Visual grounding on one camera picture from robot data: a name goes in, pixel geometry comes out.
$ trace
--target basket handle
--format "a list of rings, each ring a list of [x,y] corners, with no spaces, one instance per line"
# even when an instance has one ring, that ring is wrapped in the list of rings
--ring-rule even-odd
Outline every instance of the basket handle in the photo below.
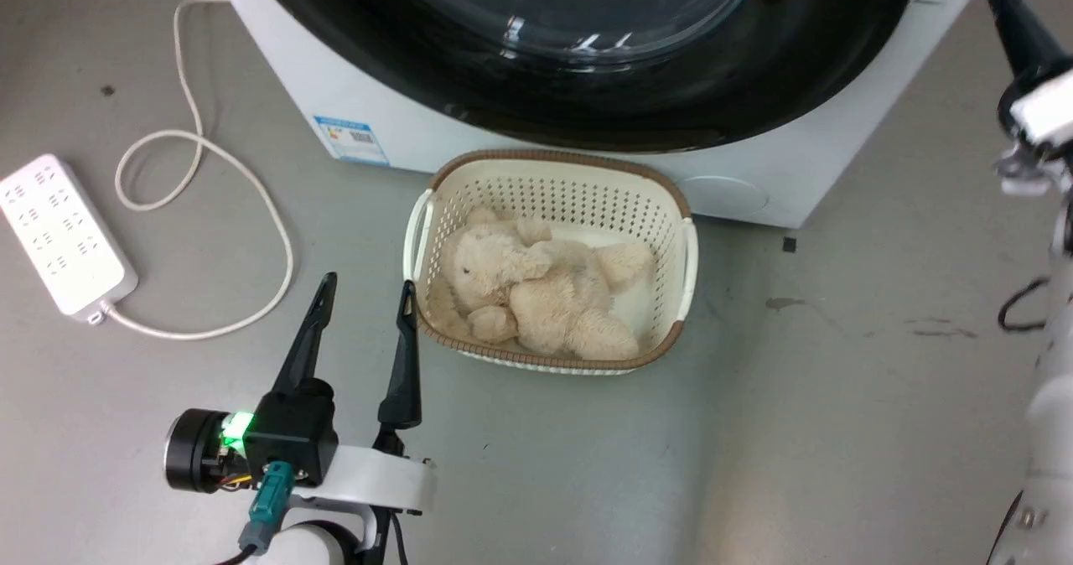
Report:
[[[686,278],[681,283],[681,301],[678,306],[678,321],[685,321],[689,313],[689,306],[693,302],[693,291],[696,291],[696,268],[700,256],[700,248],[696,240],[696,225],[693,225],[693,218],[685,218],[681,221],[681,232],[686,234]]]
[[[421,259],[425,256],[425,244],[428,243],[428,228],[432,225],[432,189],[422,192],[417,202],[413,203],[410,222],[406,225],[406,239],[402,239],[402,280],[416,282]],[[417,225],[421,225],[421,241],[417,239]]]

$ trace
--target energy label sticker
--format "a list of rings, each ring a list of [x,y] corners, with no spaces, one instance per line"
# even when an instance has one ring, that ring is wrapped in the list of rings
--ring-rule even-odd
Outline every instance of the energy label sticker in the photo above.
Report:
[[[341,118],[313,116],[339,160],[387,165],[387,157],[369,125]]]

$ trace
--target beige plush toy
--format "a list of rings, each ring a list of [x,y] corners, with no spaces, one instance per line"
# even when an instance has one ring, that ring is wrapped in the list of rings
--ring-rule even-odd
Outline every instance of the beige plush toy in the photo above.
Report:
[[[433,282],[429,306],[440,310],[442,331],[459,340],[517,339],[544,356],[629,359],[640,346],[609,313],[611,295],[632,286],[651,259],[642,243],[593,249],[552,240],[543,221],[475,209],[441,251],[452,291]]]

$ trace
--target brown basket rim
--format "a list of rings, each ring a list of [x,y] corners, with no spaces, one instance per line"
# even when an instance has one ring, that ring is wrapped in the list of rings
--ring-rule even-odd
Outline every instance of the brown basket rim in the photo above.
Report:
[[[644,179],[651,179],[652,182],[659,183],[671,193],[671,197],[674,198],[675,205],[678,205],[678,210],[681,212],[682,218],[692,218],[693,210],[689,207],[689,202],[686,199],[686,194],[681,194],[681,190],[678,190],[675,182],[672,182],[671,178],[666,175],[662,175],[660,172],[656,172],[655,168],[645,167],[643,164],[629,163],[626,160],[617,160],[616,158],[606,158],[602,155],[583,155],[578,152],[564,152],[564,150],[547,150],[540,148],[491,148],[485,150],[473,150],[472,152],[464,153],[464,155],[455,157],[451,163],[445,164],[443,168],[440,168],[436,175],[432,175],[432,182],[429,183],[429,188],[436,191],[440,188],[440,183],[447,178],[451,173],[458,170],[459,167],[464,167],[469,163],[477,163],[481,160],[490,160],[491,158],[513,158],[514,160],[539,160],[541,163],[565,163],[565,164],[582,164],[586,167],[599,167],[607,168],[611,172],[621,172],[630,173],[630,175],[640,175]]]
[[[561,152],[561,150],[547,150],[540,148],[498,148],[498,149],[485,149],[485,150],[474,150],[474,152],[467,152],[464,155],[455,157],[451,163],[444,165],[440,172],[437,172],[432,176],[432,182],[430,187],[435,192],[437,188],[440,188],[440,183],[451,175],[452,172],[458,170],[459,167],[464,167],[469,163],[476,163],[481,160],[494,160],[494,158],[513,158],[514,160],[539,160],[543,163],[567,163],[567,164],[584,164],[588,167],[600,167],[608,168],[613,172],[623,172],[632,173],[632,175],[640,175],[642,178],[651,179],[655,182],[660,183],[664,190],[671,193],[674,197],[675,203],[678,205],[678,210],[680,210],[682,218],[692,217],[692,212],[689,209],[689,202],[686,202],[685,194],[681,194],[681,190],[675,187],[674,182],[667,178],[666,175],[662,175],[660,172],[652,170],[652,168],[644,167],[644,165],[636,163],[628,163],[624,160],[613,160],[613,158],[598,157],[598,155],[583,155],[583,153],[577,152]],[[456,352],[464,352],[465,354],[484,356],[484,358],[491,359],[502,359],[508,362],[515,363],[528,363],[528,366],[533,367],[548,367],[549,369],[564,369],[564,370],[594,370],[594,371],[633,371],[641,367],[646,367],[648,363],[655,362],[656,359],[662,358],[675,342],[678,341],[678,337],[681,336],[684,322],[675,321],[671,325],[670,332],[666,337],[663,337],[660,344],[656,347],[650,348],[646,354],[636,356],[632,359],[564,359],[564,358],[549,358],[548,356],[536,356],[531,354],[519,354],[519,352],[510,352],[506,348],[490,347],[487,344],[475,344],[466,342],[466,340],[453,339],[440,332],[439,329],[433,327],[428,317],[425,317],[424,310],[421,309],[421,300],[417,300],[417,317],[423,331],[430,339],[436,340],[437,343],[443,344],[444,347],[453,348]]]

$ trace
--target washing machine door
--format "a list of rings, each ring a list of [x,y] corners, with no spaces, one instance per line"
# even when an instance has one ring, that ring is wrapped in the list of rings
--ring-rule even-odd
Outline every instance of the washing machine door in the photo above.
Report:
[[[432,109],[553,146],[667,152],[793,121],[879,53],[909,0],[279,0]]]

